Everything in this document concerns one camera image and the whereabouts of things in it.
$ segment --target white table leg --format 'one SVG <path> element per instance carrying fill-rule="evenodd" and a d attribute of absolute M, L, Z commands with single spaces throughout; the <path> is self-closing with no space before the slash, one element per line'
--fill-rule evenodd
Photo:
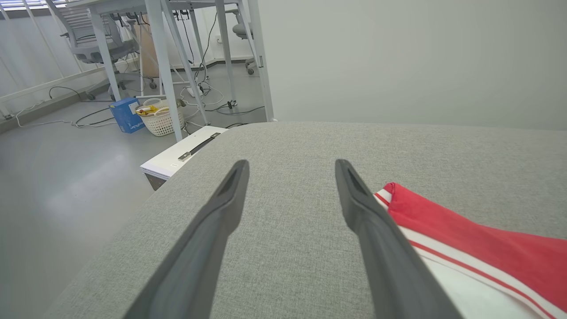
<path fill-rule="evenodd" d="M 197 100 L 197 107 L 199 108 L 199 111 L 201 111 L 201 114 L 203 115 L 203 120 L 205 121 L 205 124 L 209 124 L 209 122 L 207 122 L 207 117 L 205 116 L 205 107 L 203 106 L 203 102 L 199 95 L 199 87 L 195 83 L 195 74 L 193 73 L 193 70 L 189 65 L 187 52 L 183 47 L 183 42 L 181 41 L 181 35 L 179 34 L 179 29 L 177 28 L 177 24 L 175 23 L 174 20 L 174 15 L 173 15 L 173 11 L 171 10 L 170 0 L 162 0 L 162 7 L 163 7 L 163 12 L 166 15 L 167 24 L 170 27 L 171 35 L 174 37 L 175 46 L 177 47 L 177 51 L 179 51 L 179 55 L 181 56 L 181 63 L 185 68 L 185 72 L 187 73 L 187 77 L 189 78 L 189 83 L 191 84 L 191 89 L 195 94 L 195 100 Z"/>
<path fill-rule="evenodd" d="M 201 42 L 201 35 L 199 35 L 199 28 L 197 27 L 197 19 L 195 18 L 195 11 L 193 9 L 189 10 L 189 17 L 191 18 L 191 23 L 193 24 L 193 32 L 195 33 L 195 40 L 197 40 L 197 46 L 199 47 L 199 59 L 203 64 L 205 69 L 205 76 L 207 74 L 207 63 L 205 63 L 205 55 L 203 52 L 203 43 Z"/>
<path fill-rule="evenodd" d="M 254 46 L 254 39 L 252 38 L 252 30 L 250 30 L 250 24 L 248 24 L 248 14 L 246 13 L 246 8 L 244 8 L 244 3 L 242 2 L 242 0 L 238 0 L 236 6 L 238 8 L 238 11 L 240 12 L 242 21 L 244 22 L 244 29 L 246 30 L 246 37 L 248 37 L 250 50 L 252 50 L 252 56 L 254 57 L 256 64 L 258 64 L 260 63 L 260 61 L 258 61 L 258 55 L 256 55 L 256 47 Z"/>
<path fill-rule="evenodd" d="M 117 101 L 120 101 L 122 97 L 120 96 L 120 91 L 118 89 L 118 83 L 116 82 L 116 77 L 114 75 L 114 69 L 112 67 L 112 58 L 110 57 L 110 52 L 108 52 L 108 43 L 106 42 L 106 33 L 104 30 L 104 24 L 102 17 L 96 13 L 93 8 L 91 11 L 91 21 L 92 27 L 95 31 L 96 43 L 100 49 L 100 55 L 103 58 L 104 70 L 107 73 L 108 80 L 110 82 L 110 87 L 112 88 L 112 94 Z"/>
<path fill-rule="evenodd" d="M 162 4 L 155 0 L 145 0 L 147 16 L 150 19 L 151 33 L 154 40 L 155 54 L 158 58 L 159 77 L 163 82 L 166 91 L 167 102 L 170 106 L 171 120 L 177 142 L 183 139 L 181 126 L 179 125 L 179 114 L 177 113 L 177 102 L 175 101 L 175 91 L 173 79 L 171 78 L 170 59 L 167 56 L 166 32 L 162 19 Z"/>
<path fill-rule="evenodd" d="M 222 48 L 225 52 L 225 62 L 226 62 L 226 71 L 229 74 L 229 86 L 230 86 L 230 94 L 231 100 L 230 103 L 235 106 L 236 104 L 236 92 L 234 90 L 234 77 L 232 76 L 232 62 L 230 56 L 230 46 L 229 46 L 229 33 L 226 29 L 226 13 L 225 13 L 225 2 L 224 0 L 215 0 L 215 4 L 217 5 L 217 14 L 218 14 L 218 26 L 221 30 L 221 39 L 222 39 Z"/>

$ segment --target glossy floor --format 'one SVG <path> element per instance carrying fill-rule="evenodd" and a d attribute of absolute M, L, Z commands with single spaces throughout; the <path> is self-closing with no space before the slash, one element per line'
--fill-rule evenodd
<path fill-rule="evenodd" d="M 225 66 L 214 66 L 209 74 L 209 82 L 227 100 Z M 237 64 L 235 79 L 238 111 L 263 106 L 258 77 Z M 139 88 L 139 83 L 126 86 Z M 212 91 L 204 101 L 219 99 L 221 94 Z M 77 120 L 107 105 L 77 103 L 35 123 Z M 188 116 L 195 110 L 188 106 L 184 113 Z M 211 125 L 219 127 L 266 121 L 263 109 L 237 116 L 206 114 Z M 85 123 L 109 117 L 110 111 L 103 111 Z M 204 123 L 200 115 L 190 120 Z M 192 132 L 199 127 L 188 129 Z M 0 318 L 37 318 L 46 311 L 81 267 L 154 192 L 139 165 L 174 143 L 173 135 L 156 137 L 147 129 L 126 134 L 116 124 L 79 129 L 56 123 L 0 135 Z"/>

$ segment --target office chair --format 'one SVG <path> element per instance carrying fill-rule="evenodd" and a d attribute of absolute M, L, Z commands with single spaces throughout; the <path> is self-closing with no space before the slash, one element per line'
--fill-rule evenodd
<path fill-rule="evenodd" d="M 248 39 L 246 35 L 246 29 L 244 28 L 244 21 L 242 21 L 242 16 L 240 15 L 240 11 L 238 9 L 231 9 L 226 10 L 226 13 L 232 13 L 236 16 L 236 21 L 238 24 L 232 27 L 232 31 L 241 39 Z M 250 34 L 252 35 L 252 39 L 254 39 L 254 32 L 252 31 L 252 26 L 250 25 Z M 248 70 L 248 74 L 254 74 L 254 70 L 252 68 L 256 67 L 256 61 L 254 58 L 246 60 L 246 69 Z"/>
<path fill-rule="evenodd" d="M 90 13 L 87 8 L 58 8 L 56 7 L 52 0 L 46 0 L 47 5 L 53 10 L 57 18 L 65 26 L 67 33 L 61 35 L 69 38 L 71 43 L 71 52 L 83 63 L 103 63 L 102 56 L 100 55 L 100 49 L 96 43 L 95 32 L 92 26 Z M 130 28 L 133 34 L 134 30 L 134 20 L 129 20 Z M 139 51 L 139 45 L 135 40 L 122 41 L 120 37 L 120 31 L 116 26 L 116 23 L 110 18 L 110 16 L 103 16 L 104 29 L 106 30 L 106 38 L 108 42 L 108 50 L 110 51 L 112 59 L 112 69 L 116 76 L 116 81 L 118 85 L 125 90 L 124 81 L 126 79 L 139 79 L 138 73 L 120 73 L 116 69 L 115 63 L 120 58 L 126 58 L 129 54 Z M 89 87 L 86 90 L 87 98 L 89 100 L 94 100 L 94 92 L 101 88 L 108 87 L 108 93 L 112 100 L 115 100 L 112 89 L 110 88 L 110 82 L 107 79 Z M 154 83 L 153 79 L 150 83 L 150 88 L 154 89 L 157 85 Z"/>

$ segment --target folded garment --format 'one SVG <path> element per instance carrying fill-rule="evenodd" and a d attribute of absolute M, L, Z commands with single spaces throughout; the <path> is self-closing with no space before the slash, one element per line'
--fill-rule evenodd
<path fill-rule="evenodd" d="M 475 224 L 396 183 L 374 195 L 465 318 L 567 318 L 567 241 Z"/>

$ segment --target white basket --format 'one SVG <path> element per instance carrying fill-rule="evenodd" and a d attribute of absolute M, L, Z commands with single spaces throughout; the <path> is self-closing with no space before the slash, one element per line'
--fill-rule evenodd
<path fill-rule="evenodd" d="M 167 102 L 164 100 L 162 101 L 165 107 L 167 107 Z M 183 113 L 181 113 L 181 108 L 177 107 L 177 114 L 179 114 L 179 125 L 183 128 L 185 127 L 185 119 L 183 118 Z M 153 135 L 156 136 L 164 136 L 174 132 L 173 121 L 171 120 L 171 114 L 169 109 L 166 110 L 158 110 L 154 114 L 150 115 L 140 115 L 142 118 L 143 123 L 146 125 L 148 130 Z"/>

